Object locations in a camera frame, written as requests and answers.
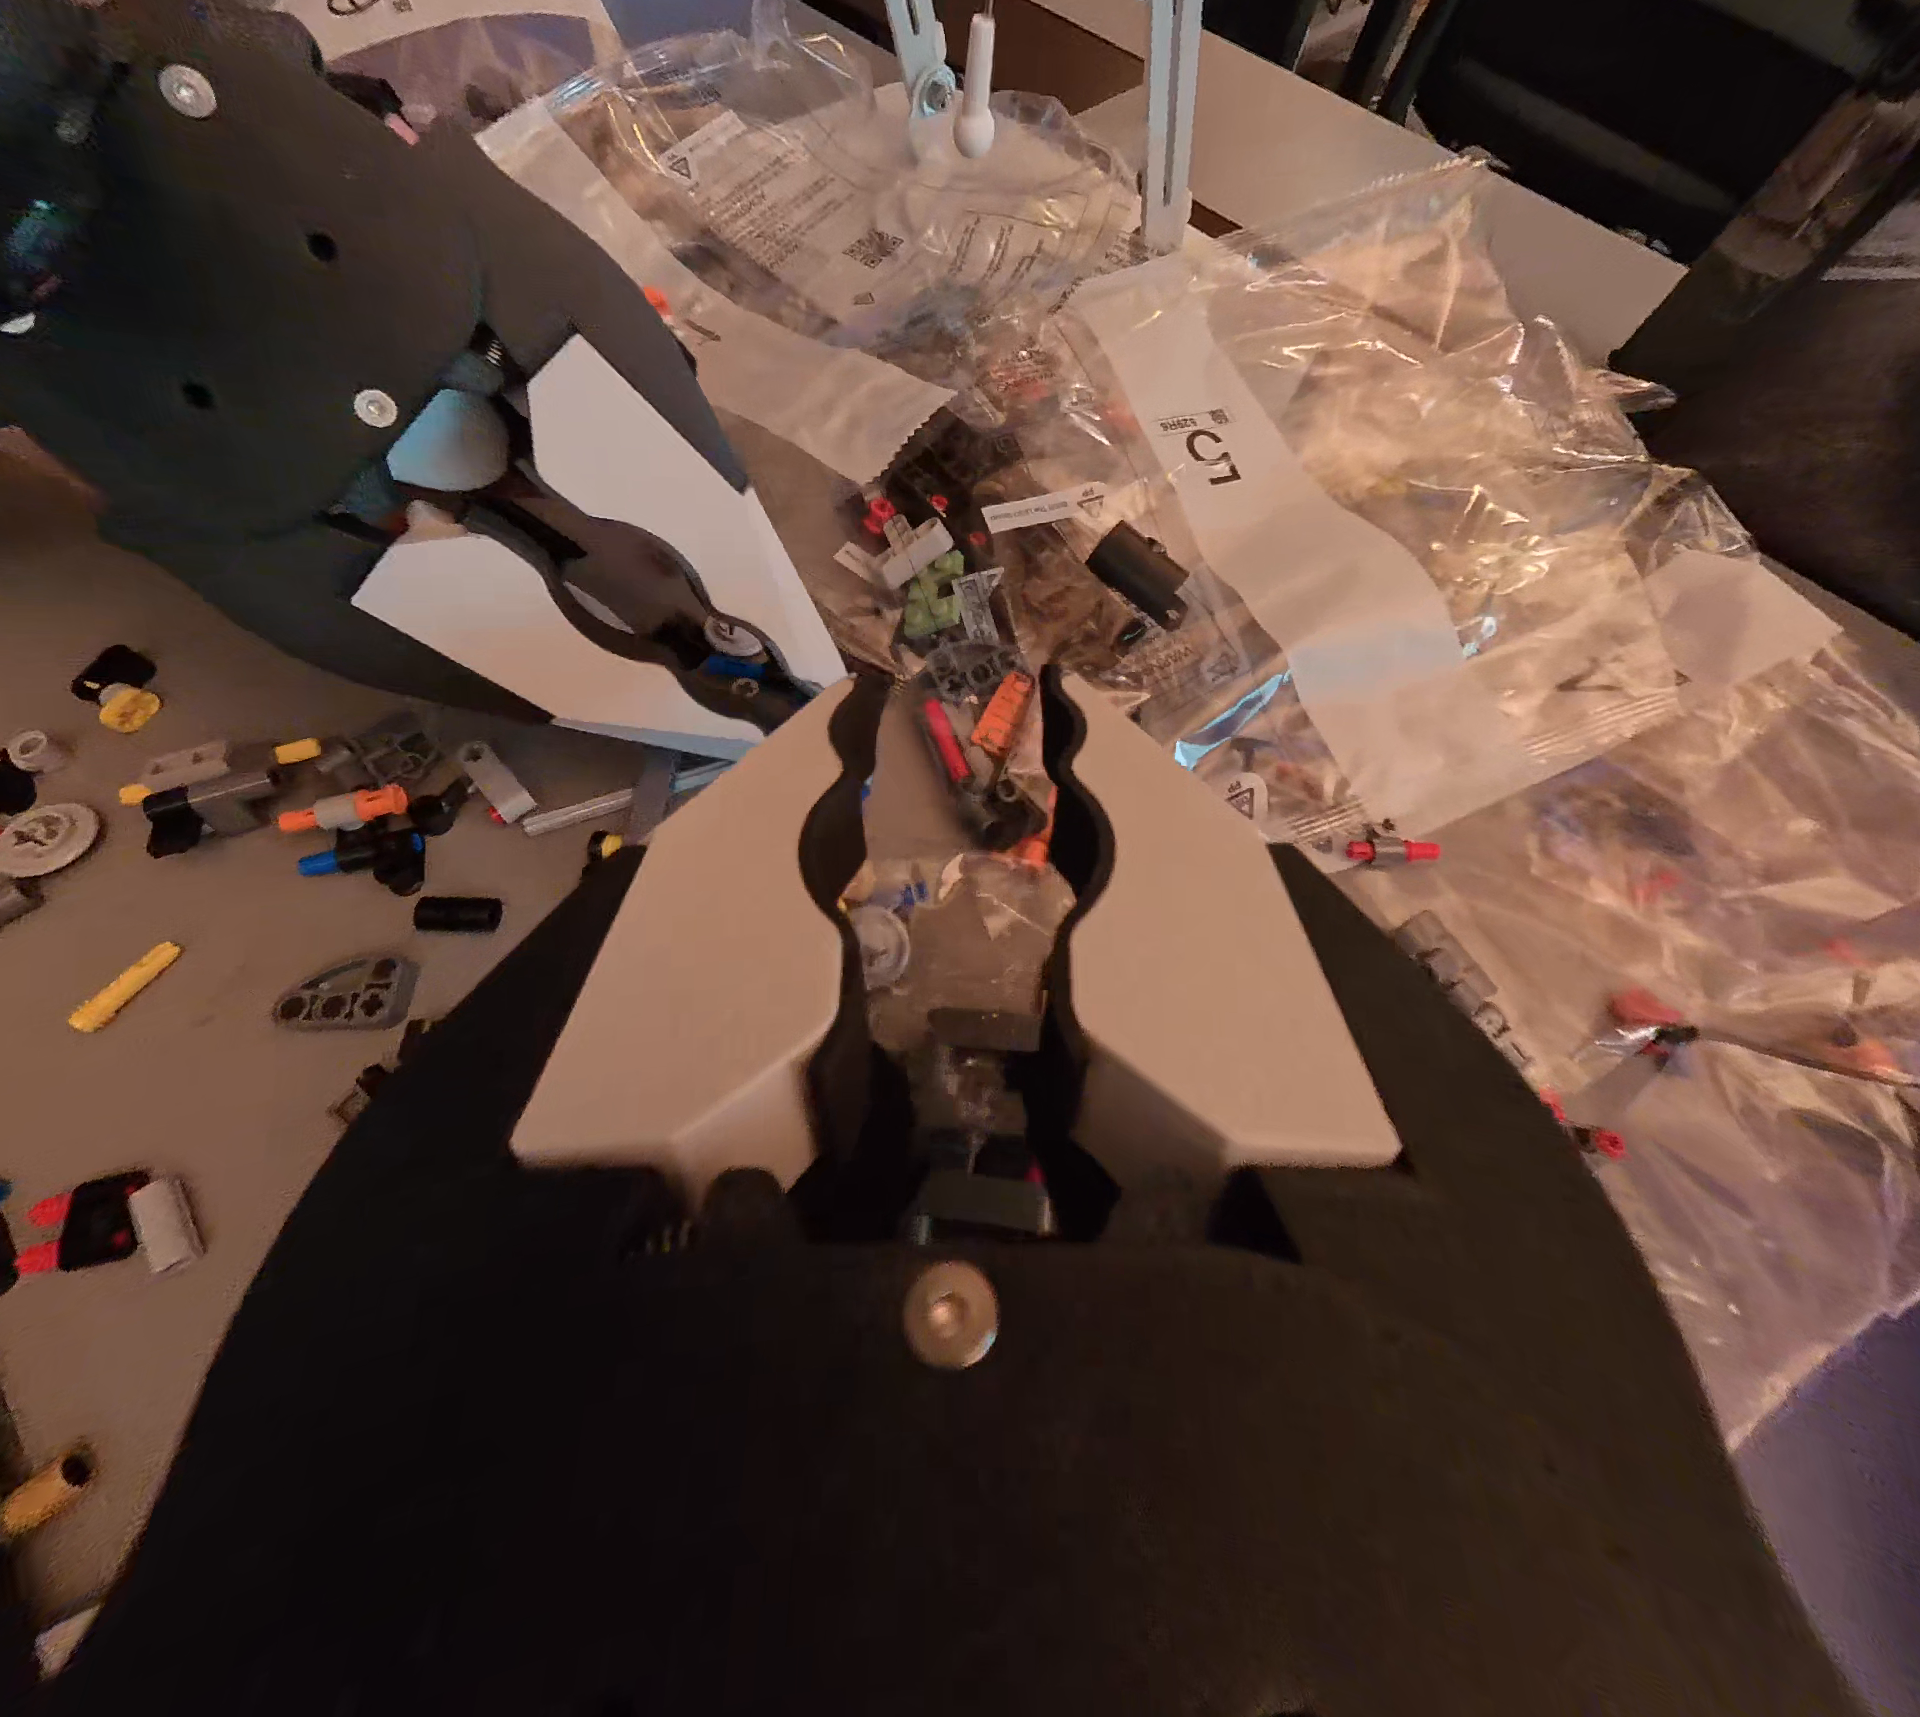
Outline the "pile of small toy pieces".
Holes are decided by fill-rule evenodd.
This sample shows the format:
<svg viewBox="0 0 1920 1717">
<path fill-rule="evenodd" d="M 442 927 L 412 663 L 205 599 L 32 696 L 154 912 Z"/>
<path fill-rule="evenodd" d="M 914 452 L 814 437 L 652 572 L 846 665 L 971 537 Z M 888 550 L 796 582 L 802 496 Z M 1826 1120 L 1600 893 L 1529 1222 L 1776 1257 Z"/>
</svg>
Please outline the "pile of small toy pieces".
<svg viewBox="0 0 1920 1717">
<path fill-rule="evenodd" d="M 908 696 L 915 728 L 962 832 L 982 850 L 1035 869 L 1050 844 L 1052 797 L 1015 767 L 1037 692 L 1015 649 L 931 647 Z"/>
</svg>

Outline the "grey toy frame assembly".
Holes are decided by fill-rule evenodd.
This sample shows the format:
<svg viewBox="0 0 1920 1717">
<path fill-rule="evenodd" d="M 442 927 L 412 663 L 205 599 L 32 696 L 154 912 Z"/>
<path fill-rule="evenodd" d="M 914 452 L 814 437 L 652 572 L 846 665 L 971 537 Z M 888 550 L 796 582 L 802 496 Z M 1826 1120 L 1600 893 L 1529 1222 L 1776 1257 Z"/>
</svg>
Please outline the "grey toy frame assembly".
<svg viewBox="0 0 1920 1717">
<path fill-rule="evenodd" d="M 931 1038 L 910 1070 L 915 1187 L 901 1236 L 930 1249 L 947 1241 L 1046 1241 L 1057 1214 L 1006 1058 Z"/>
</svg>

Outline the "black and yellow toy pin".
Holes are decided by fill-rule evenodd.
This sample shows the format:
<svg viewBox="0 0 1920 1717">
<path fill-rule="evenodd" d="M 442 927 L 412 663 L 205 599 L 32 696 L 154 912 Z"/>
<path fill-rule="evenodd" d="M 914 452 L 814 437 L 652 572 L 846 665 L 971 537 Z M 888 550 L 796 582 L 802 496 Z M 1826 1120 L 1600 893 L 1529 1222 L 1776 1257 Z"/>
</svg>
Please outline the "black and yellow toy pin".
<svg viewBox="0 0 1920 1717">
<path fill-rule="evenodd" d="M 154 691 L 155 675 L 158 666 L 145 652 L 127 645 L 107 645 L 69 677 L 68 692 L 94 708 L 107 730 L 133 734 L 163 708 L 163 701 Z"/>
</svg>

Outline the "small white toy cylinder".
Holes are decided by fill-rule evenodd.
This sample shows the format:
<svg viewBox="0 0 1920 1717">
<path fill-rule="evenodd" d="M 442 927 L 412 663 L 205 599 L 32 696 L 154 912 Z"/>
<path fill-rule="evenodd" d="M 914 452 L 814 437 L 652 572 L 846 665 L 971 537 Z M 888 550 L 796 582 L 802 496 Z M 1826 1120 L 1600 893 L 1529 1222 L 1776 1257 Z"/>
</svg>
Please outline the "small white toy cylinder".
<svg viewBox="0 0 1920 1717">
<path fill-rule="evenodd" d="M 177 1177 L 152 1177 L 125 1200 L 136 1251 L 145 1270 L 170 1275 L 204 1257 L 204 1238 L 185 1184 Z"/>
</svg>

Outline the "grey round toy pulley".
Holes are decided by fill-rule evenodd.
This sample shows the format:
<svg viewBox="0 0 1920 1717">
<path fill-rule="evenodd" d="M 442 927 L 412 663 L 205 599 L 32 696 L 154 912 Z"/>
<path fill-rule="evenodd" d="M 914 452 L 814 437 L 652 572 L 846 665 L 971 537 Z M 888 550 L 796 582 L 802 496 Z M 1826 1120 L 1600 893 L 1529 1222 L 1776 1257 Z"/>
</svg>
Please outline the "grey round toy pulley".
<svg viewBox="0 0 1920 1717">
<path fill-rule="evenodd" d="M 101 817 L 78 801 L 38 803 L 4 822 L 0 873 L 9 883 L 57 874 L 84 858 L 101 838 Z"/>
</svg>

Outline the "black chunky toy connector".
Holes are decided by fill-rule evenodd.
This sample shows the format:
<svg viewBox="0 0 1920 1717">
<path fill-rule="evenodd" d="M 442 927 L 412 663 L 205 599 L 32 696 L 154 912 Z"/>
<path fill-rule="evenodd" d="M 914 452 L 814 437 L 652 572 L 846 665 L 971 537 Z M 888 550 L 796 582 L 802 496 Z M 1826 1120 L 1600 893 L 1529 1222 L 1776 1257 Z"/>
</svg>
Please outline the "black chunky toy connector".
<svg viewBox="0 0 1920 1717">
<path fill-rule="evenodd" d="M 1132 522 L 1106 529 L 1084 568 L 1156 628 L 1171 632 L 1185 623 L 1189 571 Z"/>
</svg>

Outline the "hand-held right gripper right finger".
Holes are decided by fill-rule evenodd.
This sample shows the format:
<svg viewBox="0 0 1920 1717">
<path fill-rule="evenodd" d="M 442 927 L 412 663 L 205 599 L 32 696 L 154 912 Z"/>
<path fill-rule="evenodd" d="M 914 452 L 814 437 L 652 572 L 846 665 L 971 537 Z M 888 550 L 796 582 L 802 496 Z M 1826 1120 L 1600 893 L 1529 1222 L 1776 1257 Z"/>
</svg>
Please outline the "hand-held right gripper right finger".
<svg viewBox="0 0 1920 1717">
<path fill-rule="evenodd" d="M 1089 680 L 1042 679 L 1052 863 L 1042 1177 L 1063 1236 L 1205 1228 L 1269 1190 L 1404 1178 L 1404 1141 L 1259 826 Z"/>
</svg>

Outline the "black toy piece red pins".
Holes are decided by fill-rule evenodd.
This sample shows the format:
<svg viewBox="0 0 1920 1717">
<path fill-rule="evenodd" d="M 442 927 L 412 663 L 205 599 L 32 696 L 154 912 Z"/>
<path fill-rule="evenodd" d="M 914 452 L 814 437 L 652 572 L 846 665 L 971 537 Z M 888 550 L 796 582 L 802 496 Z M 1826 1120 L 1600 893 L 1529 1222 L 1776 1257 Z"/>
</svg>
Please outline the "black toy piece red pins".
<svg viewBox="0 0 1920 1717">
<path fill-rule="evenodd" d="M 152 1182 L 144 1170 L 92 1177 L 24 1210 L 29 1243 L 14 1251 L 18 1278 L 84 1274 L 138 1255 L 132 1198 Z"/>
</svg>

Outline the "orange and grey toy pin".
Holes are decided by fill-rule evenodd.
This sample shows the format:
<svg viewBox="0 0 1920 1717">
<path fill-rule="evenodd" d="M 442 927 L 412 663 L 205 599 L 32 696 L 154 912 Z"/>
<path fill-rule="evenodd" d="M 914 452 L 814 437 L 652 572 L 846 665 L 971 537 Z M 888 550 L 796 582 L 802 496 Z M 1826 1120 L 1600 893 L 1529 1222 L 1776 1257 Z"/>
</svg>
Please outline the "orange and grey toy pin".
<svg viewBox="0 0 1920 1717">
<path fill-rule="evenodd" d="M 303 808 L 284 811 L 276 817 L 276 829 L 284 835 L 306 832 L 345 832 L 397 817 L 409 808 L 409 793 L 402 785 L 363 789 L 355 793 L 332 793 L 315 798 Z"/>
</svg>

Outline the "gold toy tube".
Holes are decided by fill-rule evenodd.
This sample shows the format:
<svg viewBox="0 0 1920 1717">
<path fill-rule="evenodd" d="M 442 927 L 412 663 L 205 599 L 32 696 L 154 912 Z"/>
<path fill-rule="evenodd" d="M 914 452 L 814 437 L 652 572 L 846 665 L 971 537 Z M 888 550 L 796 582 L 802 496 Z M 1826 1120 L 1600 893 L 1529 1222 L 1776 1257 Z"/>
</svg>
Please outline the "gold toy tube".
<svg viewBox="0 0 1920 1717">
<path fill-rule="evenodd" d="M 87 1447 L 72 1447 L 8 1490 L 2 1498 L 0 1533 L 8 1549 L 68 1514 L 95 1475 Z"/>
</svg>

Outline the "large dark toy set box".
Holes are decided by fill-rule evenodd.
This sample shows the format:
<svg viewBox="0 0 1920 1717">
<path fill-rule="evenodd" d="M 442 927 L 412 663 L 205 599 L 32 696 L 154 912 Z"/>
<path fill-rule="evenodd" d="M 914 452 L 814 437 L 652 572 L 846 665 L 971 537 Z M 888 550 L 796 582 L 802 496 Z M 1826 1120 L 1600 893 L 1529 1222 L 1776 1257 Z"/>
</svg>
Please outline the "large dark toy set box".
<svg viewBox="0 0 1920 1717">
<path fill-rule="evenodd" d="M 1915 252 L 1854 255 L 1918 192 L 1918 13 L 1861 0 L 1863 72 L 1610 354 L 1666 391 L 1645 448 L 1709 483 L 1761 553 L 1918 632 Z"/>
</svg>

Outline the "grey black toy block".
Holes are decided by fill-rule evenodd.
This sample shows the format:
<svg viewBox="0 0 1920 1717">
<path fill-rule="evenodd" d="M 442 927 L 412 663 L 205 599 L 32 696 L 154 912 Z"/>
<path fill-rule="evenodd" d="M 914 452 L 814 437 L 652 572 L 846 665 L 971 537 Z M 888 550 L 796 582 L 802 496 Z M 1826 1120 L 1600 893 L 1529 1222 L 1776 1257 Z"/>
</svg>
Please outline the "grey black toy block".
<svg viewBox="0 0 1920 1717">
<path fill-rule="evenodd" d="M 145 821 L 145 855 L 173 858 L 269 826 L 294 771 L 321 755 L 320 738 L 190 745 L 150 759 L 119 801 Z"/>
</svg>

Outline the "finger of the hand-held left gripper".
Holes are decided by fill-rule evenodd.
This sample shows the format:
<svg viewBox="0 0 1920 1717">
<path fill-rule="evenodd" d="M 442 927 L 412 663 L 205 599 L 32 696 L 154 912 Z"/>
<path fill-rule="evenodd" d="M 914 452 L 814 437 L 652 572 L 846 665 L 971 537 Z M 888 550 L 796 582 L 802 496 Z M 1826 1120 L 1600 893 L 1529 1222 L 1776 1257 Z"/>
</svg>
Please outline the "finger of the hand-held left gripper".
<svg viewBox="0 0 1920 1717">
<path fill-rule="evenodd" d="M 586 734 L 737 759 L 753 723 L 693 701 L 661 665 L 603 649 L 563 618 L 539 572 L 480 535 L 397 543 L 352 607 Z"/>
<path fill-rule="evenodd" d="M 530 535 L 558 546 L 558 591 L 619 649 L 757 669 L 764 694 L 847 673 L 752 484 L 736 484 L 586 338 L 525 389 Z"/>
</svg>

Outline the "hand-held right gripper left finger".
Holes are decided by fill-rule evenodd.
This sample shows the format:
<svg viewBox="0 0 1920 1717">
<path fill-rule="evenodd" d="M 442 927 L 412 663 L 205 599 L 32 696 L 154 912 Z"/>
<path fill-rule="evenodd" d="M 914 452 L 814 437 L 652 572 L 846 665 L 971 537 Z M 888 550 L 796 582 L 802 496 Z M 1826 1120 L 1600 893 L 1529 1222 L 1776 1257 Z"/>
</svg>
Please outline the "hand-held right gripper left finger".
<svg viewBox="0 0 1920 1717">
<path fill-rule="evenodd" d="M 831 684 L 657 826 L 510 1135 L 521 1167 L 653 1170 L 695 1206 L 731 1170 L 855 1156 L 874 1047 L 841 900 L 888 699 Z"/>
</svg>

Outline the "blue plastic object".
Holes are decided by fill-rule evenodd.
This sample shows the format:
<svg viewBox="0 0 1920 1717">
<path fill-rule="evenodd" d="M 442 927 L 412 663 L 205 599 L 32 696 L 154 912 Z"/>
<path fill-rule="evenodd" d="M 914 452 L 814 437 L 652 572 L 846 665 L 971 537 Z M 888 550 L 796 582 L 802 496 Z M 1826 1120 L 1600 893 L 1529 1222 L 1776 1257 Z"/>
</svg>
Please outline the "blue plastic object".
<svg viewBox="0 0 1920 1717">
<path fill-rule="evenodd" d="M 1788 1583 L 1871 1714 L 1918 1711 L 1918 1312 L 1812 1371 L 1736 1456 Z"/>
</svg>

